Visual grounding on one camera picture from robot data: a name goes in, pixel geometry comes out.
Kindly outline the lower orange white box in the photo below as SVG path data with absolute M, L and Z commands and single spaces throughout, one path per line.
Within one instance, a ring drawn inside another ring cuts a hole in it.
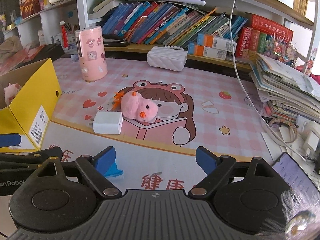
M 188 54 L 203 56 L 203 57 L 208 57 L 211 59 L 218 59 L 218 60 L 225 60 L 227 56 L 227 52 L 224 50 L 197 45 L 194 42 L 189 42 Z

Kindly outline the small white box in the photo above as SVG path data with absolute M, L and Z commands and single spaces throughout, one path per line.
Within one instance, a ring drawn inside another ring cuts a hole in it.
M 93 121 L 95 134 L 120 134 L 123 124 L 121 112 L 98 112 Z

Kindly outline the pink cartoon desk mat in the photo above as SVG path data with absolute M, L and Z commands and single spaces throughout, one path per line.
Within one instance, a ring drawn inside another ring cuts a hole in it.
M 255 112 L 261 103 L 253 83 L 191 68 L 175 73 L 142 61 L 107 63 L 106 77 L 86 82 L 77 62 L 54 62 L 62 94 L 42 146 L 60 147 L 63 161 L 113 146 L 119 174 L 112 180 L 121 189 L 191 188 L 204 175 L 194 158 L 199 146 L 273 162 Z M 156 103 L 156 117 L 124 119 L 119 135 L 95 134 L 95 115 L 111 109 L 116 92 L 131 90 Z

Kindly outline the pink pig plush toy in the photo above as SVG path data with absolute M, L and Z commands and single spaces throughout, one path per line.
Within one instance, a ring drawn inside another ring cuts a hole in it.
M 10 105 L 12 100 L 15 98 L 15 96 L 18 94 L 18 92 L 22 89 L 22 86 L 20 86 L 18 83 L 9 83 L 7 87 L 3 89 L 4 91 L 4 100 L 7 106 Z

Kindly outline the pink cylindrical container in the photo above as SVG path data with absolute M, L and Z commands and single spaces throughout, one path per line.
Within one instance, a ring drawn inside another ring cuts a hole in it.
M 107 75 L 107 63 L 101 26 L 93 26 L 75 32 L 82 78 L 97 81 Z

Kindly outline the white quilted handbag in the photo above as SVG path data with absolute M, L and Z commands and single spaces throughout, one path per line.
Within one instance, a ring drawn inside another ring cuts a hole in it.
M 154 46 L 147 53 L 147 63 L 152 67 L 181 72 L 187 61 L 188 52 L 177 46 Z

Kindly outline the black smartphone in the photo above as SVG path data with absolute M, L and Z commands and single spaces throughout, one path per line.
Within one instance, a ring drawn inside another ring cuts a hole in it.
M 300 159 L 296 161 L 284 152 L 272 167 L 293 190 L 310 199 L 314 196 L 319 197 L 319 174 L 314 170 L 314 165 Z

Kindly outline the pink duck plush toy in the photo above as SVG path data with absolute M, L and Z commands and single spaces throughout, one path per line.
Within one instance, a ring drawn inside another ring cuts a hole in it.
M 116 93 L 112 110 L 120 110 L 127 119 L 150 122 L 158 113 L 158 106 L 150 99 L 145 99 L 137 91 Z

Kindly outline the white power strip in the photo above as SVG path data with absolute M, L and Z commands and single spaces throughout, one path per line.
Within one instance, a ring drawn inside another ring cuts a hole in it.
M 307 121 L 303 124 L 302 138 L 304 139 L 304 158 L 315 164 L 314 171 L 319 174 L 319 124 Z

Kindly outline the upper orange white box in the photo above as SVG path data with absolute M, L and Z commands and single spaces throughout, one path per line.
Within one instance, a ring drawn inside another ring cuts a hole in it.
M 221 38 L 219 36 L 198 34 L 197 45 L 215 48 L 227 52 L 235 52 L 237 43 L 232 40 Z

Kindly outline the red dictionary book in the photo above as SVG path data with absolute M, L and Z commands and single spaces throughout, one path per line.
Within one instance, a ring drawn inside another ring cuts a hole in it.
M 277 38 L 283 38 L 284 40 L 291 41 L 293 38 L 293 31 L 289 28 L 274 22 L 263 16 L 247 13 L 248 26 L 250 28 L 262 31 L 267 35 L 272 35 Z

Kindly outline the blue toy shoe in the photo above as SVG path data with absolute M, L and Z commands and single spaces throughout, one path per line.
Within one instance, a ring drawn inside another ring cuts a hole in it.
M 117 164 L 113 163 L 104 173 L 105 178 L 117 178 L 124 174 L 123 170 L 118 169 Z

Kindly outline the orange white box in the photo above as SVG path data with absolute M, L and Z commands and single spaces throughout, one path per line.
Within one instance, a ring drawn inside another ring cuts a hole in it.
M 203 56 L 203 57 L 208 57 L 211 59 L 218 59 L 218 60 L 225 60 L 227 56 L 227 52 L 224 50 L 197 45 L 194 42 L 189 42 L 188 54 Z
M 232 40 L 221 38 L 219 36 L 198 34 L 197 45 L 215 48 L 227 52 L 235 52 L 237 43 Z

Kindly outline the red fortune god figure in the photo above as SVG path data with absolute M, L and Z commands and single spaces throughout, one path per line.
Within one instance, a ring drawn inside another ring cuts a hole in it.
M 44 9 L 43 0 L 19 0 L 21 17 L 23 20 Z

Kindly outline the yellow cardboard box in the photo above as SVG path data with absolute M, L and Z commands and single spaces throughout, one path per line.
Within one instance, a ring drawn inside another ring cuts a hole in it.
M 9 83 L 18 83 L 22 89 L 7 106 L 3 89 Z M 2 75 L 1 134 L 18 133 L 21 143 L 1 147 L 1 152 L 38 151 L 60 95 L 61 88 L 50 58 Z

